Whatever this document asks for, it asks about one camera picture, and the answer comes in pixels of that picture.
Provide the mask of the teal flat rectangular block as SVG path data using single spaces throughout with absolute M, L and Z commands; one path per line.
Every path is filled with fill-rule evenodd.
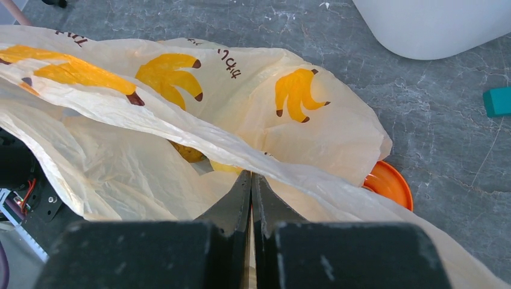
M 490 89 L 483 93 L 483 103 L 487 117 L 510 116 L 510 87 Z

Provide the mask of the pink tripod easel stand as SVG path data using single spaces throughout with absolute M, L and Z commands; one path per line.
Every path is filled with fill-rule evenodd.
M 60 8 L 66 8 L 68 5 L 68 1 L 66 0 L 42 0 L 42 2 L 46 5 Z M 20 25 L 32 26 L 31 21 L 23 14 L 22 10 L 14 3 L 14 1 L 1 0 L 1 4 Z

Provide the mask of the orange curved toy piece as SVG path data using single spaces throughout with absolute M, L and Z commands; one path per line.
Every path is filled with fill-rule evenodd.
M 413 211 L 413 196 L 407 181 L 397 169 L 385 161 L 376 163 L 362 187 Z

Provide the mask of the white plastic basin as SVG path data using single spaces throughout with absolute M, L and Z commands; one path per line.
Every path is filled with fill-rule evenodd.
M 377 41 L 413 60 L 439 60 L 510 33 L 510 1 L 354 1 Z

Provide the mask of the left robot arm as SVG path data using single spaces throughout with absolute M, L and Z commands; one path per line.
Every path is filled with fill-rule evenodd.
M 32 151 L 14 135 L 1 129 L 1 206 L 16 222 L 30 213 L 44 222 L 54 219 L 62 205 Z

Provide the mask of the yellow fake fruit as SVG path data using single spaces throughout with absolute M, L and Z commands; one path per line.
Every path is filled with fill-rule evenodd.
M 189 163 L 198 163 L 198 162 L 206 159 L 206 156 L 202 152 L 200 152 L 192 147 L 184 146 L 184 145 L 178 144 L 178 143 L 176 143 L 174 141 L 170 141 L 170 140 L 169 140 L 169 143 Z M 209 160 L 209 162 L 210 162 L 210 165 L 212 166 L 212 169 L 214 171 L 231 172 L 231 173 L 236 173 L 237 175 L 239 175 L 241 173 L 241 171 L 243 170 L 240 167 L 221 164 L 221 163 L 215 162 L 213 160 Z

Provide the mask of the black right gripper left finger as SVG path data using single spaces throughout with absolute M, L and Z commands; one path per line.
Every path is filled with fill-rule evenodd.
M 36 288 L 248 288 L 251 174 L 192 221 L 77 222 Z

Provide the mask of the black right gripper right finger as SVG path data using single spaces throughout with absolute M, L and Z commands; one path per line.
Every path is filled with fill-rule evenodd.
M 450 288 L 430 237 L 403 222 L 305 220 L 251 177 L 258 288 Z

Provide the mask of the cream banana print plastic bag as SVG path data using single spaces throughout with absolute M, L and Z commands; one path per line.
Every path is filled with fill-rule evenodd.
M 285 49 L 3 25 L 1 126 L 86 220 L 194 219 L 237 175 L 213 160 L 265 176 L 309 220 L 420 226 L 454 288 L 508 287 L 444 231 L 362 188 L 392 140 L 347 85 Z M 206 159 L 189 163 L 169 140 Z

